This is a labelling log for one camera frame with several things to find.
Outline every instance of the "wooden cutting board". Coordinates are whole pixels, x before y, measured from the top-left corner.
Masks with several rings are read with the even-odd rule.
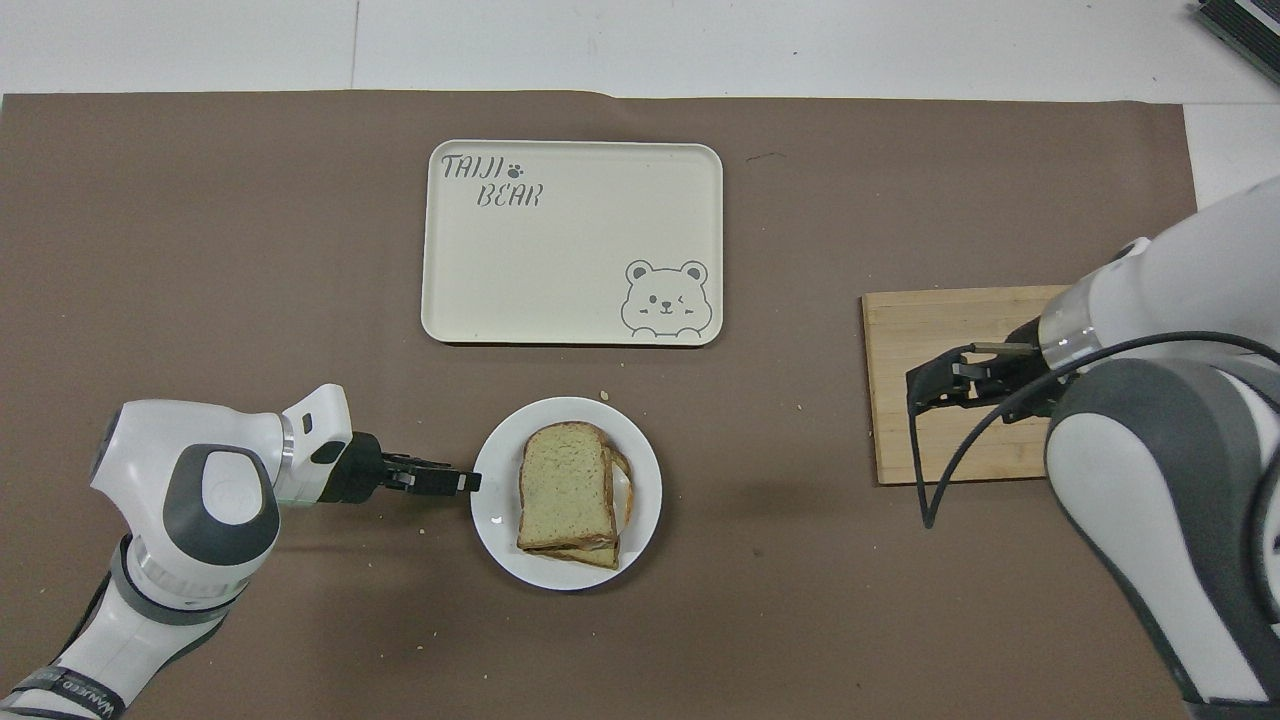
[[[986,341],[1000,342],[1036,318],[1068,286],[922,290],[863,296],[863,336],[881,484],[915,482],[906,429],[906,372],[942,352]],[[965,434],[991,407],[943,407],[916,419],[924,479],[936,482]],[[995,423],[956,469],[954,480],[1044,477],[1048,420]]]

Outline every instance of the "bread slice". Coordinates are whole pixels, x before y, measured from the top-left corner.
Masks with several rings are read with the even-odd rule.
[[[627,462],[627,459],[621,452],[612,447],[608,450],[613,482],[613,520],[618,528],[618,542],[596,550],[530,550],[529,552],[559,560],[576,560],[577,562],[586,562],[588,565],[607,568],[609,570],[618,569],[618,552],[622,544],[621,536],[623,528],[631,520],[631,503],[635,493],[631,489],[631,464]]]
[[[557,423],[534,433],[520,466],[516,547],[616,552],[611,470],[608,438],[590,423]]]

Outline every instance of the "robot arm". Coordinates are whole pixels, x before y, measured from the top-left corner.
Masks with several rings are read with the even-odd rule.
[[[1276,278],[1280,178],[1135,241],[1004,343],[908,374],[913,445],[918,413],[996,405],[932,502],[916,465],[925,525],[982,428],[1051,416],[1053,492],[1198,720],[1280,719]]]
[[[0,701],[0,717],[119,717],[166,664],[209,639],[275,546],[279,503],[362,502],[479,489],[480,477],[384,455],[352,432],[343,389],[282,414],[165,400],[125,404],[91,487],[131,534],[116,547],[93,621]]]

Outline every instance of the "brown table covering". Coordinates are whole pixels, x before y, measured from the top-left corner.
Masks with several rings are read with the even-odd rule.
[[[698,350],[451,347],[419,323],[448,138],[690,141],[724,164]],[[118,405],[278,411],[324,382],[468,465],[527,402],[632,418],[664,507],[621,578],[503,571],[466,498],[287,510],[159,717],[1180,717],[1044,480],[876,487],[859,297],[1071,283],[1194,210],[1181,110],[571,92],[9,96],[0,119],[0,682],[50,660],[125,530]]]

